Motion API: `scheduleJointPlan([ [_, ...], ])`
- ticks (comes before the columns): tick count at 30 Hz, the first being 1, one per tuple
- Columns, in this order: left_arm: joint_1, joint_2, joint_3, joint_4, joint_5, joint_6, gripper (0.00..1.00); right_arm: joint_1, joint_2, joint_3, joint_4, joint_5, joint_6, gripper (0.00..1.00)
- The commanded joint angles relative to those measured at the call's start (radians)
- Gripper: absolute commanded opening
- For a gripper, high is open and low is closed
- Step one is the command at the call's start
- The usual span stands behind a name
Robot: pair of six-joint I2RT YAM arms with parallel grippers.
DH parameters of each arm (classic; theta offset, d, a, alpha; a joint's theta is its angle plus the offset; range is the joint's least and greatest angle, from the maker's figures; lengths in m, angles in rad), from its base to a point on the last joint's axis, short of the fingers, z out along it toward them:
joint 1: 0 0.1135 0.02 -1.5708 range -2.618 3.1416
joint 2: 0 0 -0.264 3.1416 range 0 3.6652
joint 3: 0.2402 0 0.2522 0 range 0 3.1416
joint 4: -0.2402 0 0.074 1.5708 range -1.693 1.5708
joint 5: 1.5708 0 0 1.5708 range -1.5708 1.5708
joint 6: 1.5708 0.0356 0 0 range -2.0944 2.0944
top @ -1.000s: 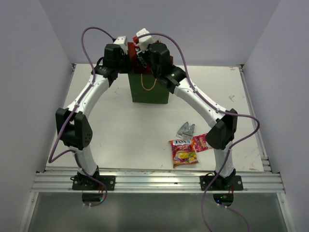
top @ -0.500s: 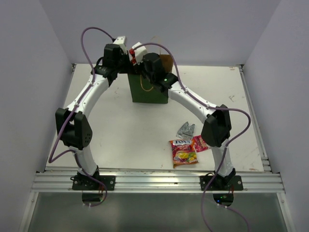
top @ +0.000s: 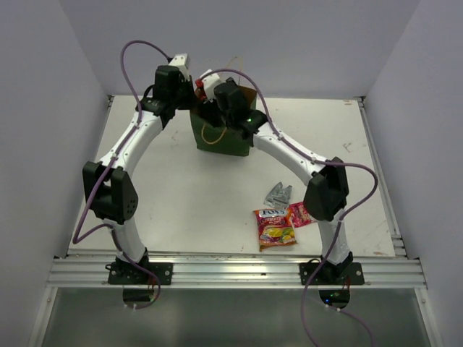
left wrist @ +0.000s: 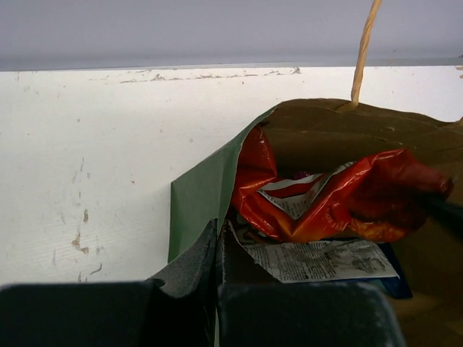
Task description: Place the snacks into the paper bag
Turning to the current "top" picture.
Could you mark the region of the green paper bag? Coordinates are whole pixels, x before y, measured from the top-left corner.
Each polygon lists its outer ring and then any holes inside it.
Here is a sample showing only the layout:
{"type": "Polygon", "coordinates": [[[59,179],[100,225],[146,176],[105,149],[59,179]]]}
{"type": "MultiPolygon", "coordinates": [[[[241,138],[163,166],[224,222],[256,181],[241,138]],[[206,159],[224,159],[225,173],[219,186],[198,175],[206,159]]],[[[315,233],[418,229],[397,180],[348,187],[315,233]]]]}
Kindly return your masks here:
{"type": "Polygon", "coordinates": [[[196,104],[190,109],[190,123],[197,149],[219,155],[247,157],[250,154],[250,145],[231,129],[212,127],[202,120],[202,103],[204,102],[206,101],[197,98],[196,104]]]}

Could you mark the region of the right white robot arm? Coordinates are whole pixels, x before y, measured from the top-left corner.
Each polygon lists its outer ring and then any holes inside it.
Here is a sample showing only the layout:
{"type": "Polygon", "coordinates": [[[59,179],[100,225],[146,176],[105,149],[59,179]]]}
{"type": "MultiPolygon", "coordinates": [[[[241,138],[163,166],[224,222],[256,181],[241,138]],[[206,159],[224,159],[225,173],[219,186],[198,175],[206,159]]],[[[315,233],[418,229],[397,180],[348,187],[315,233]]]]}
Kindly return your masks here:
{"type": "Polygon", "coordinates": [[[244,91],[232,79],[215,82],[207,77],[196,82],[203,99],[216,106],[212,125],[224,125],[234,136],[272,156],[292,171],[306,186],[303,205],[318,222],[322,240],[322,274],[329,283],[340,283],[348,275],[352,252],[347,245],[344,219],[349,187],[344,162],[310,153],[278,129],[268,115],[251,108],[244,91]]]}

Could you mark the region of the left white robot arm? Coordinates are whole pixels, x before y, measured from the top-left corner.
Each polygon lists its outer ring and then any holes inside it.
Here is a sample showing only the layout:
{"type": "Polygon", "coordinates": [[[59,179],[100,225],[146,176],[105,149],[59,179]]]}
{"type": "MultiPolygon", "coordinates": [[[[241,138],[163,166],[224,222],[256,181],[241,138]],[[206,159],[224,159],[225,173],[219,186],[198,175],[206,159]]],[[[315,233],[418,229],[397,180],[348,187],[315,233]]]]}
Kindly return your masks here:
{"type": "Polygon", "coordinates": [[[145,90],[129,126],[115,145],[99,161],[88,161],[82,169],[84,211],[93,211],[109,228],[118,258],[128,262],[124,274],[136,284],[150,277],[150,265],[143,261],[147,250],[135,224],[139,197],[132,175],[149,144],[175,113],[188,109],[194,99],[186,57],[175,56],[156,69],[154,83],[145,90]]]}

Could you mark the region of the silver foil packet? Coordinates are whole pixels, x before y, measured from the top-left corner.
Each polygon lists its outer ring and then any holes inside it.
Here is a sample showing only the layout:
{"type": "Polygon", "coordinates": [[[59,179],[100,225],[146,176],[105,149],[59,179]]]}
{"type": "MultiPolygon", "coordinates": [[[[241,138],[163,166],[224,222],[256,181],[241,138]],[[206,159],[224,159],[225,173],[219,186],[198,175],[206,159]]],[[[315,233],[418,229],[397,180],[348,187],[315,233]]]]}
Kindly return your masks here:
{"type": "Polygon", "coordinates": [[[277,183],[264,199],[264,205],[274,209],[286,209],[290,205],[292,197],[292,185],[284,186],[280,181],[277,183]]]}

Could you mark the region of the Fox's fruits candy bag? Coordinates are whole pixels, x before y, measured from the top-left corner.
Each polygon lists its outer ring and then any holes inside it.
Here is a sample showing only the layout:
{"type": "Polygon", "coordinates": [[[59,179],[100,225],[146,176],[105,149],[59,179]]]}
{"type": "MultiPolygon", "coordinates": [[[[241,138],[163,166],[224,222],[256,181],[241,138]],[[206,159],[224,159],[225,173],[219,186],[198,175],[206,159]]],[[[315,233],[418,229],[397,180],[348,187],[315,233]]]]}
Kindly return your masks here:
{"type": "Polygon", "coordinates": [[[283,210],[260,209],[253,211],[258,228],[259,251],[271,247],[285,247],[297,244],[292,212],[283,210]]]}

